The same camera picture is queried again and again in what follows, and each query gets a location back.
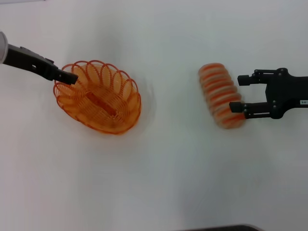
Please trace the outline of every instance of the white table surface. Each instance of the white table surface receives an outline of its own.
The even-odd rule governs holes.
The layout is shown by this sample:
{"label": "white table surface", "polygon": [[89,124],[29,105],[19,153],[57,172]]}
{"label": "white table surface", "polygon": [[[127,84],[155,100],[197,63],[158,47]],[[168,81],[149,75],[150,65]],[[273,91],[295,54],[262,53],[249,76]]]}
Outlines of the white table surface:
{"label": "white table surface", "polygon": [[[102,135],[53,83],[0,66],[0,230],[171,231],[248,223],[306,231],[308,110],[218,128],[197,71],[221,62],[308,75],[305,0],[48,0],[0,6],[0,29],[58,66],[99,59],[136,79],[143,111]],[[265,86],[241,87],[246,102]]]}

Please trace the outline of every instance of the gray cylinder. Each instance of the gray cylinder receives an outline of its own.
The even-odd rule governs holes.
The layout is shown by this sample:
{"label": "gray cylinder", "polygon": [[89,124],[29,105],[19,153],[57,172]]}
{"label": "gray cylinder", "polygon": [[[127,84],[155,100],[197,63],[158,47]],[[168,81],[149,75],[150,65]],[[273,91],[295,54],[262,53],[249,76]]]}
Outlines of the gray cylinder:
{"label": "gray cylinder", "polygon": [[8,53],[8,41],[5,34],[0,31],[0,64],[4,62]]}

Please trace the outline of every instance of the oval basket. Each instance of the oval basket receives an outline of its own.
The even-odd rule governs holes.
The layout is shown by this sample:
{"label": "oval basket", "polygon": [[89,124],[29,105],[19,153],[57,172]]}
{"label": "oval basket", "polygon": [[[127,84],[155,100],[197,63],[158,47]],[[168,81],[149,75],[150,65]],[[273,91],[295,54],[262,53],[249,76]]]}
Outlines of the oval basket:
{"label": "oval basket", "polygon": [[136,82],[112,64],[79,61],[62,70],[78,75],[75,85],[55,81],[58,105],[73,119],[109,134],[123,134],[138,121],[141,96]]}

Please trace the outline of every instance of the black object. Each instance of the black object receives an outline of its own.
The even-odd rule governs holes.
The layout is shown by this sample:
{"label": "black object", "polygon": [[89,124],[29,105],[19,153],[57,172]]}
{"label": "black object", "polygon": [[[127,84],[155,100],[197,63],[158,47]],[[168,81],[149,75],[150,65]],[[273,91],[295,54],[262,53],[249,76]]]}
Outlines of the black object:
{"label": "black object", "polygon": [[46,59],[24,47],[15,47],[9,44],[8,53],[3,64],[33,72],[47,80],[57,80],[71,85],[75,84],[78,76],[60,70],[54,62]]}
{"label": "black object", "polygon": [[260,231],[247,225],[235,225],[226,227],[207,228],[193,231]]}
{"label": "black object", "polygon": [[267,84],[266,103],[230,103],[231,111],[243,112],[246,119],[280,119],[291,108],[308,108],[308,77],[294,77],[286,68],[255,70],[251,77],[238,76],[237,80],[240,86]]}

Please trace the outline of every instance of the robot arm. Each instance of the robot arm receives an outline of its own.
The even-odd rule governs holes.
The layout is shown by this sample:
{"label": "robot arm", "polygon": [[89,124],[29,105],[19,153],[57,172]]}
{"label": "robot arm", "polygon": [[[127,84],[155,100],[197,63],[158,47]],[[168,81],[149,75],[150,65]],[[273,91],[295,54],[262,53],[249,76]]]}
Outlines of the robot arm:
{"label": "robot arm", "polygon": [[77,75],[62,71],[53,63],[24,47],[9,44],[5,34],[0,31],[0,64],[33,72],[50,81],[57,80],[69,85],[76,83]]}
{"label": "robot arm", "polygon": [[240,86],[266,84],[267,102],[231,102],[234,113],[244,113],[246,119],[271,117],[282,118],[292,108],[308,108],[308,77],[295,77],[287,68],[277,70],[255,70],[252,76],[238,76]]}

